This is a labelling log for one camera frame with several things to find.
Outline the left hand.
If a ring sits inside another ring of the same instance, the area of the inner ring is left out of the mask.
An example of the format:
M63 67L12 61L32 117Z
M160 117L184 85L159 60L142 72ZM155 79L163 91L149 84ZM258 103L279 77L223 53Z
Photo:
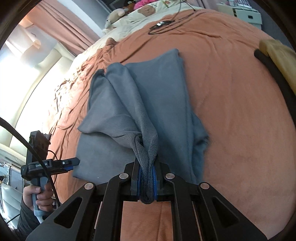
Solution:
M23 202L31 211L34 211L34 204L39 209L45 212L53 211L54 200L53 190L50 183L44 186L44 191L41 187L30 185L23 189Z

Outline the left forearm dark sleeve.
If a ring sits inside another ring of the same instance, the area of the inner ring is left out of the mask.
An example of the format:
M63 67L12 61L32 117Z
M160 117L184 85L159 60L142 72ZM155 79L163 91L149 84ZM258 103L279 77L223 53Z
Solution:
M17 229L14 230L14 234L17 236L18 240L26 240L27 236L38 226L40 222L22 200L20 217L18 219Z

